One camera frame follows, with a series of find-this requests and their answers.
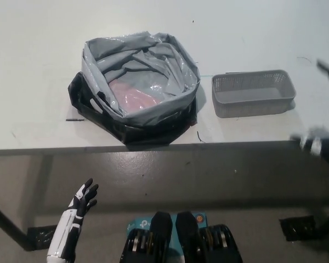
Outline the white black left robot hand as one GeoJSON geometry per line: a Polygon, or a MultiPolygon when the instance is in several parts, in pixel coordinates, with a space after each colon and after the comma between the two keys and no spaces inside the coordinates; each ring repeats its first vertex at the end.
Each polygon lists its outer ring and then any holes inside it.
{"type": "Polygon", "coordinates": [[[88,179],[80,189],[75,193],[67,211],[71,212],[75,218],[82,219],[91,207],[97,204],[95,199],[98,193],[99,185],[93,185],[93,179],[88,179]]]}

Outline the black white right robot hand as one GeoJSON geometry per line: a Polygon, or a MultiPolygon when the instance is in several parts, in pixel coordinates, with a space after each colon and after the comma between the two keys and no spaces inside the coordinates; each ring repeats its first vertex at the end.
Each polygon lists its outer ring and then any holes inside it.
{"type": "Polygon", "coordinates": [[[329,163],[329,130],[327,128],[312,127],[306,133],[291,134],[290,140],[297,143],[302,151],[329,163]]]}

